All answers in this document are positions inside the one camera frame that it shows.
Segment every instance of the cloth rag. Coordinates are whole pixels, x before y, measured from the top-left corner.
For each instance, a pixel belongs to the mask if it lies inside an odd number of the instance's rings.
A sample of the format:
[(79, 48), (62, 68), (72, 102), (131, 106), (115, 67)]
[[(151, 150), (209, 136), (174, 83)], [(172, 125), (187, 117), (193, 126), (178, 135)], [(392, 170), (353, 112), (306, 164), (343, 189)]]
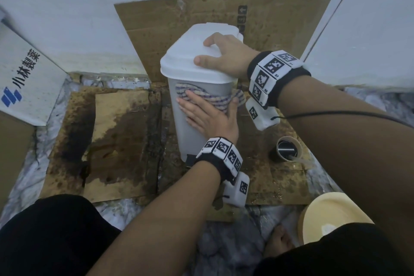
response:
[(206, 101), (208, 101), (210, 104), (212, 104), (214, 107), (216, 107), (218, 110), (226, 113), (227, 107), (229, 106), (229, 103), (234, 97), (238, 98), (238, 106), (240, 107), (246, 102), (246, 97), (244, 96), (244, 93), (242, 90), (233, 89), (231, 91), (231, 94), (227, 96), (217, 96), (210, 94), (205, 89), (200, 88), (196, 85), (188, 84), (188, 83), (177, 83), (176, 84), (176, 92), (179, 97), (181, 97), (183, 100), (187, 100), (191, 102), (189, 97), (187, 96), (186, 90), (190, 90), (194, 94), (204, 98)]

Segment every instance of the yellow bowl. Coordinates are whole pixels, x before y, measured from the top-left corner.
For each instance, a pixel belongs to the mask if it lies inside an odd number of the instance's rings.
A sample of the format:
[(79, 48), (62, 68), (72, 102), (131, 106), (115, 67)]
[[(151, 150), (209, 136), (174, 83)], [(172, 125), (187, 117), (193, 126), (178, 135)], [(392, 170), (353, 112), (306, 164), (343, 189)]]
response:
[(348, 223), (373, 223), (344, 193), (330, 192), (318, 196), (303, 211), (298, 222), (302, 244), (318, 241), (324, 235)]

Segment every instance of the blue logo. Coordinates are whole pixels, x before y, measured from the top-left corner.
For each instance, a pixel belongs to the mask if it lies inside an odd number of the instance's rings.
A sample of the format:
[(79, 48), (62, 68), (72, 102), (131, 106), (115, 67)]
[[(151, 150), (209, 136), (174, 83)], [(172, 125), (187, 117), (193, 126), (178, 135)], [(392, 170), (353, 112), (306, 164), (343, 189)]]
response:
[(23, 98), (18, 90), (15, 90), (14, 93), (12, 93), (8, 88), (5, 88), (3, 93), (1, 100), (6, 107), (10, 106), (10, 104), (16, 104), (16, 102), (21, 101)]

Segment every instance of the black pants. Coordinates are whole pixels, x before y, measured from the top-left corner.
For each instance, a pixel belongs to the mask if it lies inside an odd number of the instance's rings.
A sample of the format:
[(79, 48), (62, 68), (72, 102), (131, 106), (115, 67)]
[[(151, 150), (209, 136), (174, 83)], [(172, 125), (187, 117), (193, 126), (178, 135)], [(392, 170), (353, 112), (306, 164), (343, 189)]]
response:
[[(120, 230), (85, 198), (38, 200), (0, 230), (0, 274), (85, 275)], [(382, 233), (349, 224), (319, 242), (263, 260), (256, 275), (409, 275)]]

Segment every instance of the white lid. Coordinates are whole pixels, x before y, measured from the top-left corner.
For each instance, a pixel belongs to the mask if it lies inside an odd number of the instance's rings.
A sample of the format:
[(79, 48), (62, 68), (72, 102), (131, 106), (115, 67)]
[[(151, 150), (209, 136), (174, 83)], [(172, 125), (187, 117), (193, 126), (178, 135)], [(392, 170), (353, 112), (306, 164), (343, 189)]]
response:
[(235, 81), (235, 78), (216, 70), (201, 68), (194, 64), (194, 57), (209, 55), (220, 57), (217, 45), (206, 47), (204, 40), (211, 34), (219, 32), (223, 35), (234, 35), (243, 41), (238, 28), (226, 23), (194, 24), (185, 32), (161, 58), (161, 73), (171, 79), (224, 84)]

